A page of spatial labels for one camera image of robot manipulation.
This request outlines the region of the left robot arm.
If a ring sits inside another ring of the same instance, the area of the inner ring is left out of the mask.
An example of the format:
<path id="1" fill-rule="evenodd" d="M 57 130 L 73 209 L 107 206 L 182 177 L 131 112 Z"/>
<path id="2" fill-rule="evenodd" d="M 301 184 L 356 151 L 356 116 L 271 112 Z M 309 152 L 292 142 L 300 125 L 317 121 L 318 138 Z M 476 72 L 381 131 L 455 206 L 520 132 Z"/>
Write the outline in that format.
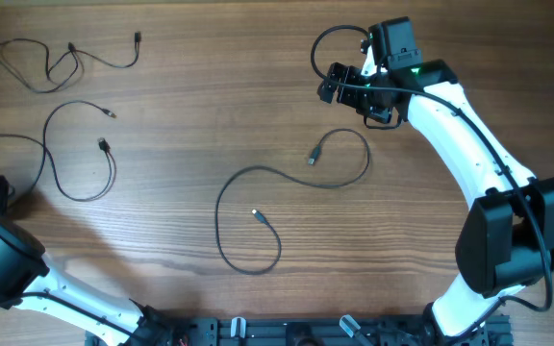
<path id="1" fill-rule="evenodd" d="M 0 308 L 45 313 L 86 332 L 87 345 L 173 345 L 156 310 L 104 293 L 64 272 L 44 246 L 4 216 L 10 185 L 0 176 Z"/>

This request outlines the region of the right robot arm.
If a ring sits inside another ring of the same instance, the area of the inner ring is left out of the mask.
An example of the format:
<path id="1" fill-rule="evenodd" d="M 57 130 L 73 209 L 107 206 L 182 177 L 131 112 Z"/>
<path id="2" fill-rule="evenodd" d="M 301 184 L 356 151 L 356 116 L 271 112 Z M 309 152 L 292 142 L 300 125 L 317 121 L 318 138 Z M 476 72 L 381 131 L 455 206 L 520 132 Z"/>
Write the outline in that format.
<path id="1" fill-rule="evenodd" d="M 362 67 L 333 63 L 317 93 L 348 106 L 373 130 L 409 123 L 456 180 L 468 207 L 455 245 L 458 273 L 413 326 L 390 322 L 380 342 L 413 345 L 496 345 L 493 314 L 520 292 L 543 284 L 541 304 L 554 298 L 554 178 L 541 180 L 492 134 L 466 98 L 457 75 L 441 60 L 426 61 L 407 17 L 362 32 Z"/>

